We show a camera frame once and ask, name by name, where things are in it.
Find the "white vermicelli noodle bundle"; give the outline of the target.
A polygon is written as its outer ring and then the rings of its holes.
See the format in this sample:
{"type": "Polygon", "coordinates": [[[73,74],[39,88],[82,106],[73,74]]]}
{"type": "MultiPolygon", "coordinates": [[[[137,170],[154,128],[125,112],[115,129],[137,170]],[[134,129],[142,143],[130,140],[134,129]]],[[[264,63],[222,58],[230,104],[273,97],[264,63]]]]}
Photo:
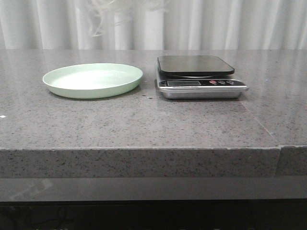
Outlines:
{"type": "Polygon", "coordinates": [[[149,11],[165,11],[167,0],[85,0],[80,7],[87,14],[88,34],[99,37],[105,33],[104,24],[107,16],[113,14],[118,19],[114,25],[118,26],[134,18],[134,11],[140,5],[149,11]]]}

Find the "black silver kitchen scale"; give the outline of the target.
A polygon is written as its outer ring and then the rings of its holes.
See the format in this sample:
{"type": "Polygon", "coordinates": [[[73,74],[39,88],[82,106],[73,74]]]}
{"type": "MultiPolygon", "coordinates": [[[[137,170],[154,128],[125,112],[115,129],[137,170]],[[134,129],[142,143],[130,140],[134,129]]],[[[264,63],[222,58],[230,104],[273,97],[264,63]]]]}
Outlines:
{"type": "Polygon", "coordinates": [[[248,90],[216,56],[160,56],[157,87],[167,99],[235,99],[248,90]]]}

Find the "light green round plate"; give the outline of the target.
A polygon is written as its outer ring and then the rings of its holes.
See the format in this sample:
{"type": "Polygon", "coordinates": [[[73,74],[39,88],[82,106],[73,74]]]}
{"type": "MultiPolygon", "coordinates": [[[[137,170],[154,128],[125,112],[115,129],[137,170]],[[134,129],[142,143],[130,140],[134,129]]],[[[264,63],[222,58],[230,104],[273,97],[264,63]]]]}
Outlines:
{"type": "Polygon", "coordinates": [[[90,63],[55,69],[43,76],[43,82],[52,93],[59,96],[99,99],[133,90],[142,77],[142,70],[134,66],[90,63]]]}

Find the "white pleated curtain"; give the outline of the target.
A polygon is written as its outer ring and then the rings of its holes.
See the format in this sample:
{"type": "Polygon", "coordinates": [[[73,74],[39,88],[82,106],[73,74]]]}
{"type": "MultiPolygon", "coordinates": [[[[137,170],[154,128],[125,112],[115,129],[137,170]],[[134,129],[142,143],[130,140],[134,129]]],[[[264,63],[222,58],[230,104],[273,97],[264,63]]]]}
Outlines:
{"type": "Polygon", "coordinates": [[[165,11],[140,5],[134,18],[88,34],[84,0],[3,0],[2,49],[237,50],[307,47],[304,0],[168,0],[165,11]]]}

